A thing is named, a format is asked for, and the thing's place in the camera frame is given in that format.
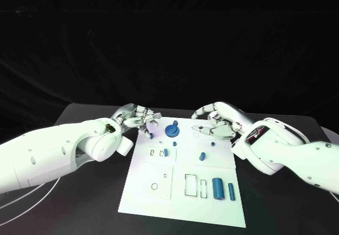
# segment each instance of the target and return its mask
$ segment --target black table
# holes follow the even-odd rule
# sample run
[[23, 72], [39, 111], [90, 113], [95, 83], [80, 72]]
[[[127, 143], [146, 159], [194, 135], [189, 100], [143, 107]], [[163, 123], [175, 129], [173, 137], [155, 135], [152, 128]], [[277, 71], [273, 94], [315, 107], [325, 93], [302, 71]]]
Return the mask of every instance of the black table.
[[[56, 125], [110, 117], [119, 107], [71, 104]], [[165, 117], [191, 118], [194, 111], [153, 109]], [[302, 116], [250, 114], [254, 120], [276, 118], [295, 126], [310, 141], [329, 141], [316, 120]], [[136, 142], [137, 131], [126, 137]], [[245, 160], [235, 158], [237, 177], [247, 228], [212, 225], [150, 216], [119, 213], [119, 204], [130, 168], [133, 150], [124, 157], [114, 153], [104, 162], [85, 164], [61, 181], [41, 204], [13, 222], [0, 234], [82, 235], [208, 235], [208, 234], [339, 234], [339, 204], [331, 194], [306, 184], [284, 167], [273, 176], [263, 174]], [[15, 205], [20, 207], [38, 200]]]

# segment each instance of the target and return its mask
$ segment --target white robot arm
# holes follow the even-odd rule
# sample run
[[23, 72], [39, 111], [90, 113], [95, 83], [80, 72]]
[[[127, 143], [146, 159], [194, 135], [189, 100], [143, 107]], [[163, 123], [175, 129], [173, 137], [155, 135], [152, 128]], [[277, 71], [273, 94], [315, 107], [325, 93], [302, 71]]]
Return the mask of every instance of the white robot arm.
[[104, 161], [116, 151], [126, 156], [133, 142], [123, 133], [137, 127], [150, 137], [146, 123], [157, 126], [155, 119], [160, 117], [160, 113], [127, 104], [111, 118], [31, 131], [2, 144], [0, 194], [58, 179], [87, 162]]
[[192, 118], [207, 112], [214, 128], [194, 126], [192, 129], [222, 140], [232, 139], [238, 132], [241, 137], [232, 144], [232, 152], [263, 173], [273, 175], [287, 166], [309, 184], [339, 194], [339, 145], [310, 143], [297, 129], [273, 118], [254, 123], [227, 102], [204, 106]]

